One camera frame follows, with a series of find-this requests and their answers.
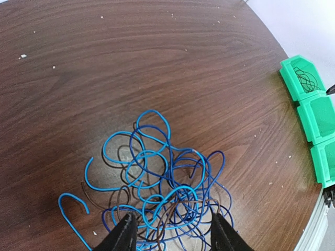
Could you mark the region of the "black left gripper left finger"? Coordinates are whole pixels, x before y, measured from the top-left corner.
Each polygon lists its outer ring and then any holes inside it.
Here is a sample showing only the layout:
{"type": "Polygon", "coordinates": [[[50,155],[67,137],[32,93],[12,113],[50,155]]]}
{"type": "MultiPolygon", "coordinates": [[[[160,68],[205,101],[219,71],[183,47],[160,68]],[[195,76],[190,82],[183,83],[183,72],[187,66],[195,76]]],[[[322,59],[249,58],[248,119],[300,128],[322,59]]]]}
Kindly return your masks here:
{"type": "Polygon", "coordinates": [[[94,251],[136,250],[137,220],[133,213],[127,213],[111,232],[96,246],[94,251]]]}

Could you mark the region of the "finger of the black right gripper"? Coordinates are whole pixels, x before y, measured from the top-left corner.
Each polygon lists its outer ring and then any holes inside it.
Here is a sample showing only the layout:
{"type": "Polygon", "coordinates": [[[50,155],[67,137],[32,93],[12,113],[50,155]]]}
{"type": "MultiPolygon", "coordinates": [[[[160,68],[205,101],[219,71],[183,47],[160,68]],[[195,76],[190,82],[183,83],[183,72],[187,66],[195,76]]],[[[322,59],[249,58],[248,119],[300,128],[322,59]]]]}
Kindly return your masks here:
{"type": "Polygon", "coordinates": [[[332,95],[332,94],[335,94],[335,85],[332,85],[326,91],[326,95],[332,95]]]}

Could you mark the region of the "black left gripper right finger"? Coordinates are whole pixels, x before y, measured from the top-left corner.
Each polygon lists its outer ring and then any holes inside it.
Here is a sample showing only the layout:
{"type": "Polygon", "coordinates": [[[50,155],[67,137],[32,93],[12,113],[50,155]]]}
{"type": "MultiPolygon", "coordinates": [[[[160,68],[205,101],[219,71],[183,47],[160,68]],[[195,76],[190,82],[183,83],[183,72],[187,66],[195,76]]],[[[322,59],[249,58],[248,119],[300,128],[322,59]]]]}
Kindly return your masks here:
{"type": "Polygon", "coordinates": [[[212,213],[210,233],[213,251],[254,251],[219,213],[212,213]]]}

